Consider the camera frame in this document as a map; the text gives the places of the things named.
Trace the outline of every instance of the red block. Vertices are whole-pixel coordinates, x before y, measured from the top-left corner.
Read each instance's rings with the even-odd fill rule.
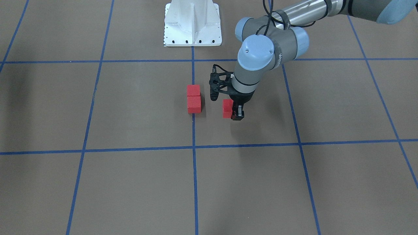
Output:
[[[223,104],[223,117],[224,118],[231,118],[233,104],[234,104],[234,101],[231,99],[224,100],[224,104]]]
[[[187,96],[200,96],[200,85],[187,85]]]
[[[188,96],[187,97],[187,112],[188,113],[200,113],[201,112],[200,96]]]

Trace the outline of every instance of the stacked red blocks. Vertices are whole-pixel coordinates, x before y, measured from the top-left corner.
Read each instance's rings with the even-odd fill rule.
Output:
[[[187,85],[187,112],[188,113],[200,113],[201,112],[200,86],[199,85]]]
[[[231,118],[232,116],[232,105],[234,104],[234,101],[229,99],[229,100],[224,100],[224,105],[223,105],[223,117],[224,118]]]

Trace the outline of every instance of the black cable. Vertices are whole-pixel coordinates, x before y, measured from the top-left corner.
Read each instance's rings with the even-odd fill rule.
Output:
[[[215,67],[218,67],[218,68],[220,68],[222,71],[224,71],[224,72],[226,72],[226,73],[229,73],[229,71],[226,71],[224,68],[222,68],[221,66],[219,66],[219,65],[217,65],[217,64],[214,64],[214,65],[213,65],[213,67],[212,67],[212,72],[213,72],[213,73],[215,73],[215,71],[214,71]]]
[[[263,6],[264,6],[264,9],[265,9],[266,8],[265,0],[263,0]],[[272,21],[271,20],[271,13],[272,12],[273,12],[273,0],[271,0],[271,3],[270,3],[270,12],[268,13],[267,26],[266,26],[265,31],[264,31],[264,36],[267,34],[268,26],[270,25],[270,21]]]
[[[267,10],[267,7],[266,7],[266,5],[265,5],[265,0],[263,0],[263,7],[264,7],[264,11],[266,12],[266,14],[267,14],[267,16],[269,17],[269,21],[268,22],[270,22],[270,20],[273,22],[273,24],[275,25],[275,23],[279,23],[279,24],[281,24],[281,25],[283,25],[283,26],[285,26],[285,24],[284,24],[284,22],[282,22],[282,21],[280,21],[280,20],[278,20],[278,19],[276,19],[276,18],[273,18],[272,16],[271,16],[271,14],[273,13],[273,12],[276,12],[276,11],[273,11],[273,0],[271,1],[271,5],[270,5],[270,12]],[[326,8],[326,10],[325,10],[325,14],[324,14],[324,16],[322,16],[320,19],[323,19],[324,17],[326,17],[328,15],[328,5],[327,5],[327,8]],[[314,25],[315,24],[315,22],[316,21],[314,21],[314,22],[312,22],[312,23],[310,23],[310,24],[308,24],[308,25],[303,25],[303,26],[298,26],[298,25],[293,25],[293,24],[291,24],[291,26],[292,27],[300,27],[300,28],[306,28],[306,27],[310,27],[310,26],[312,26],[312,25]]]
[[[260,32],[260,30],[261,30],[262,28],[266,27],[266,26],[267,26],[267,25],[263,25],[263,26],[259,27],[259,29],[257,29],[257,32],[255,32],[255,34],[256,34],[256,35],[258,35],[258,33]]]

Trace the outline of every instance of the blue tape line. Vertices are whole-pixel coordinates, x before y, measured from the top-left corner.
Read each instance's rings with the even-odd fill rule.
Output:
[[[400,139],[401,142],[417,142],[418,139]]]
[[[325,141],[325,142],[304,142],[301,145],[330,145],[330,144],[361,144],[361,143],[393,143],[398,140],[350,140],[350,141]]]
[[[51,153],[81,153],[81,149],[74,150],[50,150],[50,151],[17,151],[17,152],[0,152],[0,155],[23,155],[23,154],[51,154]]]
[[[195,115],[192,114],[192,142],[193,142],[193,183],[194,183],[194,234],[199,235],[199,212],[197,194],[197,166],[196,166],[196,135],[195,135]]]
[[[57,61],[6,61],[5,64],[65,64],[65,63],[99,63],[100,60],[57,60]]]
[[[113,5],[114,5],[114,3],[115,3],[115,0],[112,0],[112,4],[110,5],[109,18],[107,20],[106,33],[104,34],[102,54],[100,56],[100,61],[103,60],[103,56],[105,55],[107,35],[109,33],[109,27],[110,27],[110,21],[112,19],[112,12],[113,12]],[[90,105],[89,119],[87,121],[86,134],[84,136],[83,149],[82,149],[82,153],[81,153],[81,157],[80,157],[80,163],[79,163],[79,169],[78,169],[78,172],[77,172],[76,184],[75,184],[75,187],[74,187],[73,200],[71,202],[70,215],[68,217],[68,224],[67,224],[66,235],[69,235],[70,234],[71,222],[72,222],[72,219],[73,219],[73,213],[74,213],[74,208],[75,208],[76,199],[77,199],[78,186],[79,186],[79,183],[80,183],[80,176],[81,176],[81,171],[82,171],[82,167],[83,167],[84,153],[85,153],[85,150],[86,150],[87,138],[89,136],[90,123],[91,123],[91,120],[92,120],[93,107],[94,107],[94,97],[96,95],[97,84],[99,82],[101,69],[102,69],[102,62],[99,63],[99,68],[97,70],[97,76],[96,76],[96,82],[94,84],[94,91],[93,91],[92,103]]]
[[[294,61],[365,60],[364,58],[298,58]],[[367,58],[367,60],[418,60],[418,58]],[[123,59],[123,60],[57,60],[57,61],[5,61],[0,64],[65,64],[65,63],[143,63],[143,62],[191,62],[191,59]],[[237,59],[195,59],[195,62],[237,61]]]
[[[194,46],[191,47],[191,83],[194,85]],[[193,150],[193,185],[194,185],[194,234],[199,234],[199,213],[197,201],[197,166],[196,166],[196,116],[192,114],[191,125],[192,150]]]
[[[400,139],[400,142],[418,142],[418,139]],[[331,144],[362,144],[362,143],[396,143],[398,140],[350,140],[350,141],[324,141],[324,142],[301,142],[301,145],[331,145]],[[199,145],[196,149],[205,148],[251,148],[251,147],[280,147],[298,146],[299,143],[256,143],[256,144],[224,144],[224,145]],[[157,151],[157,150],[176,150],[193,149],[193,146],[168,146],[168,147],[142,147],[142,148],[96,148],[86,149],[85,153],[105,153],[123,151]],[[16,151],[0,152],[0,155],[23,155],[23,154],[51,154],[51,153],[81,153],[82,149],[74,150],[50,150],[50,151]]]
[[[294,61],[364,60],[364,58],[298,58]]]
[[[298,146],[298,143],[256,143],[256,144],[223,144],[223,145],[200,145],[196,148],[250,148],[250,147],[275,147],[275,146]]]
[[[347,18],[348,18],[348,21],[350,22],[351,28],[352,28],[352,30],[353,30],[353,32],[354,32],[354,35],[355,35],[355,37],[356,37],[356,39],[357,39],[357,42],[358,42],[359,46],[360,46],[360,50],[361,50],[361,51],[362,51],[362,53],[363,53],[363,56],[364,56],[364,58],[365,58],[365,61],[366,61],[367,67],[368,67],[368,69],[369,69],[370,75],[372,76],[373,83],[375,84],[375,87],[376,87],[377,93],[379,94],[380,101],[382,102],[383,107],[385,108],[386,115],[387,115],[387,117],[388,117],[388,119],[389,119],[390,125],[392,126],[393,132],[395,133],[396,140],[398,141],[399,147],[400,147],[400,149],[401,149],[401,151],[402,151],[403,157],[404,157],[404,159],[405,159],[405,161],[406,161],[406,164],[407,164],[407,166],[408,166],[408,168],[409,168],[409,171],[410,171],[410,173],[411,173],[412,179],[414,180],[414,182],[415,182],[415,186],[416,186],[416,187],[417,187],[417,189],[418,189],[418,181],[417,181],[417,178],[416,178],[416,176],[415,176],[415,174],[414,174],[414,171],[413,171],[413,169],[412,169],[412,167],[411,167],[411,164],[410,164],[410,162],[409,162],[409,160],[408,160],[408,157],[406,156],[406,153],[405,153],[405,151],[404,151],[404,149],[403,149],[402,142],[400,141],[400,138],[399,138],[398,132],[396,131],[395,125],[393,124],[392,118],[390,117],[389,110],[387,109],[386,103],[385,103],[385,101],[384,101],[384,99],[383,99],[382,93],[380,92],[380,89],[379,89],[379,86],[378,86],[378,84],[377,84],[377,82],[376,82],[376,79],[375,79],[375,76],[374,76],[374,74],[373,74],[372,68],[370,67],[369,61],[368,61],[368,59],[367,59],[367,57],[366,57],[366,54],[364,53],[363,46],[362,46],[362,44],[361,44],[361,42],[360,42],[360,39],[359,39],[359,37],[358,37],[358,35],[357,35],[356,30],[354,29],[354,25],[353,25],[353,22],[351,21],[351,18],[350,18],[349,16],[347,16]]]
[[[418,60],[418,58],[367,58],[367,60]]]
[[[141,63],[141,62],[191,62],[191,59],[122,59],[122,60],[103,60],[103,63]]]
[[[315,218],[316,231],[317,231],[318,235],[321,235],[321,229],[319,227],[318,215],[316,214],[314,195],[312,194],[311,181],[309,180],[308,168],[306,167],[305,155],[303,153],[301,137],[299,135],[298,123],[296,121],[295,110],[293,108],[292,96],[290,95],[289,83],[288,83],[288,80],[287,80],[285,66],[283,64],[282,64],[282,70],[283,70],[283,76],[284,76],[285,83],[286,83],[286,90],[287,90],[287,93],[288,93],[290,108],[291,108],[291,111],[292,111],[293,123],[295,125],[296,137],[298,139],[299,151],[301,153],[303,170],[305,171],[306,184],[308,186],[309,197],[311,198],[311,205],[312,205],[313,217]]]
[[[20,24],[22,23],[23,17],[24,17],[25,12],[26,12],[26,8],[28,8],[28,4],[29,4],[29,0],[26,0],[25,7],[23,7],[23,11],[22,11],[22,14],[20,16],[18,25],[16,26],[15,32],[14,32],[14,34],[12,36],[12,39],[10,40],[10,43],[9,43],[9,47],[7,48],[6,54],[4,55],[3,63],[0,65],[0,73],[3,70],[4,63],[7,59],[7,56],[9,55],[10,49],[12,48],[12,44],[13,44],[13,42],[15,40],[15,37],[16,37],[16,34],[18,33],[18,30],[20,28]]]
[[[191,47],[191,84],[194,85],[194,46]]]
[[[237,61],[237,59],[195,59],[196,62],[222,62],[222,61]]]
[[[154,150],[176,150],[192,149],[192,146],[173,146],[173,147],[145,147],[145,148],[101,148],[86,149],[86,153],[105,153],[105,152],[125,152],[125,151],[154,151]]]

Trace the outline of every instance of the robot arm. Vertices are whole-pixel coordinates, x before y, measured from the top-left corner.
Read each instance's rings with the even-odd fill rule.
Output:
[[[338,14],[395,24],[416,4],[417,0],[304,0],[282,10],[272,11],[271,6],[268,12],[265,7],[267,16],[245,17],[238,22],[235,35],[242,46],[234,72],[213,66],[209,81],[211,100],[216,101],[219,93],[229,95],[234,101],[231,119],[241,120],[244,104],[251,99],[264,73],[308,50],[309,37],[303,27]],[[217,73],[217,67],[223,72]]]

